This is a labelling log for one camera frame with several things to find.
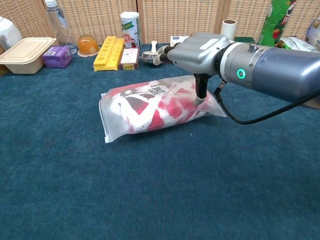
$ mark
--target container lid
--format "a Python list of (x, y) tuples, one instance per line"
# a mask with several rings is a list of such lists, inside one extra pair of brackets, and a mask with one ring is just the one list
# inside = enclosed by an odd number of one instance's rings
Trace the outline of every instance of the container lid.
[(139, 17), (139, 13), (136, 11), (124, 11), (120, 14), (122, 19), (136, 19), (137, 17)]
[(0, 64), (28, 64), (41, 56), (54, 42), (51, 37), (27, 37), (0, 55)]
[(3, 32), (4, 30), (7, 30), (13, 25), (13, 22), (0, 16), (0, 32)]
[(53, 8), (53, 7), (58, 6), (56, 0), (45, 0), (45, 5), (46, 5), (48, 8)]

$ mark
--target green indicator light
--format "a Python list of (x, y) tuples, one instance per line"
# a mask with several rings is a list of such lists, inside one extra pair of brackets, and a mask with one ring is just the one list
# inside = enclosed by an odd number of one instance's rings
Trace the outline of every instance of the green indicator light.
[(242, 68), (240, 68), (237, 72), (236, 75), (238, 76), (238, 78), (240, 79), (244, 79), (246, 77), (246, 72), (245, 70), (243, 70)]

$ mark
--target water bottle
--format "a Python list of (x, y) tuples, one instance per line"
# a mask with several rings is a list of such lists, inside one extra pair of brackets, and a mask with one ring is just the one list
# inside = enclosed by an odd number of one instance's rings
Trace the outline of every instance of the water bottle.
[(47, 6), (46, 12), (51, 20), (56, 39), (61, 46), (70, 49), (71, 54), (77, 53), (77, 45), (75, 44), (69, 30), (65, 14), (61, 7), (58, 6), (57, 0), (45, 0)]

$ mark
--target purple box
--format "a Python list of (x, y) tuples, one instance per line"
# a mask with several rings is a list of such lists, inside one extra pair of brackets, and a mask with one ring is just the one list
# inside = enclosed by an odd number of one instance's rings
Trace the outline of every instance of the purple box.
[(52, 46), (42, 58), (48, 69), (65, 69), (73, 57), (67, 46)]

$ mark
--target white kettle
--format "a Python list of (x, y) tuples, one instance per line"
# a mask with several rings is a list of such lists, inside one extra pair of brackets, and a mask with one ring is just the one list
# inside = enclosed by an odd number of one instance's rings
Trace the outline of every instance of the white kettle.
[(8, 50), (21, 39), (21, 33), (14, 23), (0, 16), (0, 45)]

